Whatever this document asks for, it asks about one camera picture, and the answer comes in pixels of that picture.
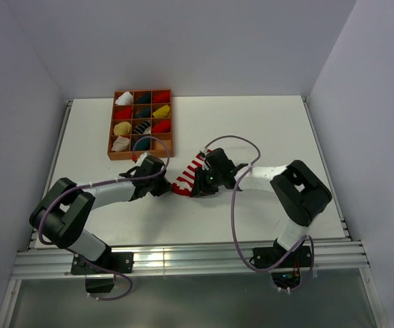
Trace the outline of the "red white striped santa sock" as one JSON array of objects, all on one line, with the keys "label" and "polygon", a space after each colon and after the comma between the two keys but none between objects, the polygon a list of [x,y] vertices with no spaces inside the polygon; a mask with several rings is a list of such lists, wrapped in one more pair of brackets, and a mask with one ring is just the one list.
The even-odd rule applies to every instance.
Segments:
[{"label": "red white striped santa sock", "polygon": [[195,185],[195,172],[197,168],[208,169],[205,164],[205,157],[211,150],[203,148],[172,183],[172,192],[177,195],[190,197]]}]

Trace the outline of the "dark green reindeer sock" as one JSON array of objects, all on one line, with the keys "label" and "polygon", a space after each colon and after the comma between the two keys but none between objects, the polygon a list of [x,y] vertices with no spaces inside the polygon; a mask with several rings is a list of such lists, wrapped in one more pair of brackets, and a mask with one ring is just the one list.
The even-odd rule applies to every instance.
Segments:
[{"label": "dark green reindeer sock", "polygon": [[132,137],[131,150],[138,151],[149,151],[151,149],[151,138],[149,136]]}]

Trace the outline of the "beige red sock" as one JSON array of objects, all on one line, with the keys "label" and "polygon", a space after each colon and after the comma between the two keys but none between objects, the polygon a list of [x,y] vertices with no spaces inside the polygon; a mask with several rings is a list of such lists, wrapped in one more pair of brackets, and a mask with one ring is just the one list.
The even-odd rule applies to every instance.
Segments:
[{"label": "beige red sock", "polygon": [[128,137],[117,136],[116,140],[111,146],[112,152],[126,152],[129,148],[131,141]]}]

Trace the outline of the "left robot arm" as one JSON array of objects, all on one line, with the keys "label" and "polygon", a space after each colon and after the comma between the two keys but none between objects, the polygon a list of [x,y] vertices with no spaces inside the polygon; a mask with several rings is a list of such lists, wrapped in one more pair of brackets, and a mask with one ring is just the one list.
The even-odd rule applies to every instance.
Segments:
[{"label": "left robot arm", "polygon": [[111,248],[85,229],[91,211],[133,202],[148,193],[154,197],[163,195],[172,190],[165,174],[166,164],[145,152],[134,167],[114,180],[81,185],[60,178],[33,210],[29,223],[39,236],[60,249],[83,256],[94,272],[103,273],[111,266]]}]

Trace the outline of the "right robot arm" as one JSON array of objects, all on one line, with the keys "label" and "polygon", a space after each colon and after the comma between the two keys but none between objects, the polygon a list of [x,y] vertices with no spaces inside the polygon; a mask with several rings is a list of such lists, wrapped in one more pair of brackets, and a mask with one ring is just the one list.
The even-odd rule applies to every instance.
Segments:
[{"label": "right robot arm", "polygon": [[201,152],[202,167],[194,172],[191,197],[203,197],[218,192],[220,186],[237,191],[274,193],[288,216],[276,239],[275,261],[284,267],[298,257],[294,246],[308,234],[309,228],[332,200],[329,188],[301,160],[278,167],[253,167],[234,164],[221,148]]}]

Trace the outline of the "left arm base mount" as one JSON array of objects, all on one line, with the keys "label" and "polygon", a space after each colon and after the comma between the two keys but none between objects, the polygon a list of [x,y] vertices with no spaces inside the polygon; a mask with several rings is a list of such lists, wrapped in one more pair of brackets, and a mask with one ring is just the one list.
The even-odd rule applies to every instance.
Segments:
[{"label": "left arm base mount", "polygon": [[[85,277],[85,290],[90,297],[101,301],[112,301],[127,296],[133,289],[133,281],[127,274],[133,270],[133,252],[108,252],[96,261],[90,261],[83,256],[74,255],[70,269],[71,275]],[[118,279],[128,282],[128,287],[122,295],[109,296]]]}]

